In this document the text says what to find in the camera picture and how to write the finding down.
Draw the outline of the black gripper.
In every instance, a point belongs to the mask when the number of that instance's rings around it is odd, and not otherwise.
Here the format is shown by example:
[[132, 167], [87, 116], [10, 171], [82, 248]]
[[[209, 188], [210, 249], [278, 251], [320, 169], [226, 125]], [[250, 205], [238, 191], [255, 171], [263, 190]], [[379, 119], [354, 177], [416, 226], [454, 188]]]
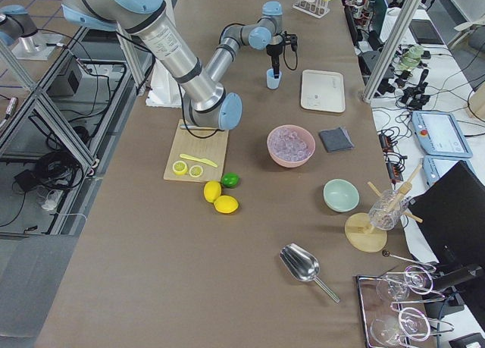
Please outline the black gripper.
[[298, 37], [296, 34], [283, 32], [274, 36], [270, 44], [266, 46], [266, 52], [271, 57], [272, 77], [280, 77], [279, 57], [289, 45], [293, 52], [297, 53]]

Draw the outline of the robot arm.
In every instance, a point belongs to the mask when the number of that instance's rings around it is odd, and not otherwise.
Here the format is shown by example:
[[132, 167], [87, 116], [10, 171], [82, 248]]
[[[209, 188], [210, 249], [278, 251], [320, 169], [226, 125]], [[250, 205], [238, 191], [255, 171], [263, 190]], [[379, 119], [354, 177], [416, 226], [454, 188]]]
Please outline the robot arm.
[[1, 41], [13, 45], [13, 54], [20, 60], [46, 61], [54, 51], [49, 40], [58, 42], [58, 35], [41, 33], [27, 10], [21, 5], [7, 5], [1, 8]]
[[78, 26], [104, 31], [121, 27], [138, 36], [184, 90], [183, 117], [197, 127], [232, 130], [238, 125], [242, 100], [226, 91], [220, 79], [242, 46], [266, 50], [272, 60], [269, 73], [280, 79], [283, 9], [276, 1], [263, 5], [255, 24], [226, 28], [208, 65], [202, 64], [177, 32], [165, 0], [62, 0], [62, 9], [65, 19]]

